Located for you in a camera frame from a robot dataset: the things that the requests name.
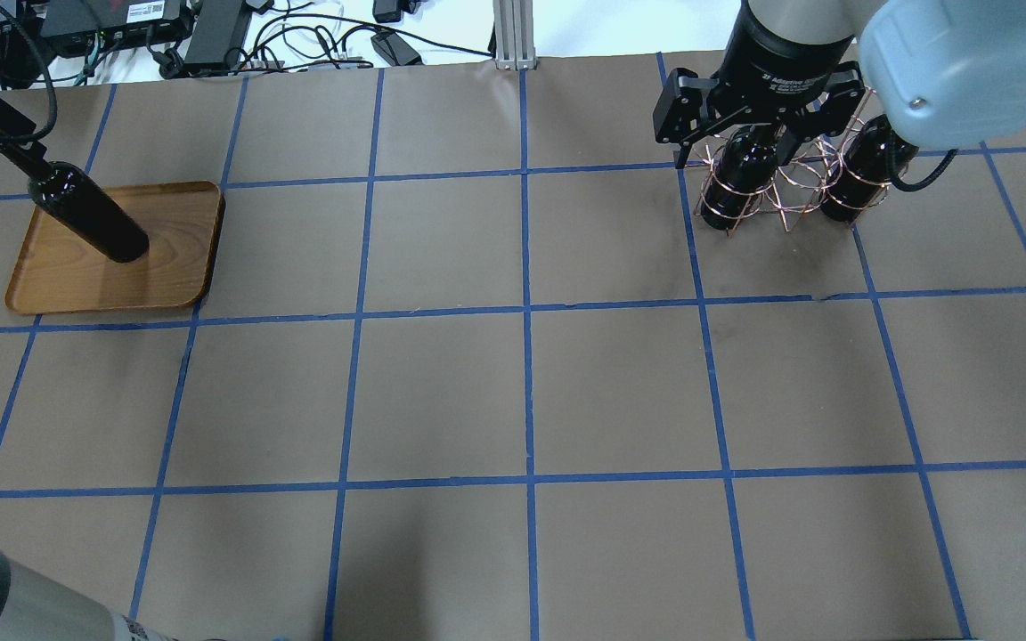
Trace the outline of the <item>dark wine bottle in basket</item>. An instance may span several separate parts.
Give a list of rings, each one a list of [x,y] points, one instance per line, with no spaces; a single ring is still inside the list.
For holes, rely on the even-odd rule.
[[[745,215],[777,170],[777,126],[739,127],[702,187],[700,215],[714,230],[729,231]]]

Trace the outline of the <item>black power adapter brick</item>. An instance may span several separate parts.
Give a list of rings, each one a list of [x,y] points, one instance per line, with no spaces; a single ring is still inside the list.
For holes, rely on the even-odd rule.
[[[227,72],[243,52],[251,23],[248,1],[200,1],[199,13],[183,55],[187,76]]]

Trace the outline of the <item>dark wine bottle carried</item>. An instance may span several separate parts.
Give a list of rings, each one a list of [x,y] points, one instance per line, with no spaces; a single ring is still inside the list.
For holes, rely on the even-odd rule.
[[[26,175],[26,191],[37,207],[107,259],[127,264],[146,255],[146,231],[80,167],[46,161],[40,143],[0,143],[0,154]]]

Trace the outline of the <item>aluminium frame post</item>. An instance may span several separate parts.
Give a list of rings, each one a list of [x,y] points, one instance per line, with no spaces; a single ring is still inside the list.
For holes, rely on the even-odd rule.
[[[537,69],[532,1],[494,1],[492,4],[496,69]]]

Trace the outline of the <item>wooden tray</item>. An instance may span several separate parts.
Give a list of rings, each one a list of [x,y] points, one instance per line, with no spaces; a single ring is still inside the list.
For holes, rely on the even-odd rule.
[[[34,207],[5,308],[16,315],[171,310],[208,294],[225,198],[208,181],[106,188],[113,206],[74,230]]]

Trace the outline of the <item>small black power adapter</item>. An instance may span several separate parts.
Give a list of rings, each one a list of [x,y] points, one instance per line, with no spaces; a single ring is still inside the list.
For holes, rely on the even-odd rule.
[[[391,68],[410,68],[424,64],[422,56],[398,33],[379,31],[370,37],[374,53]]]

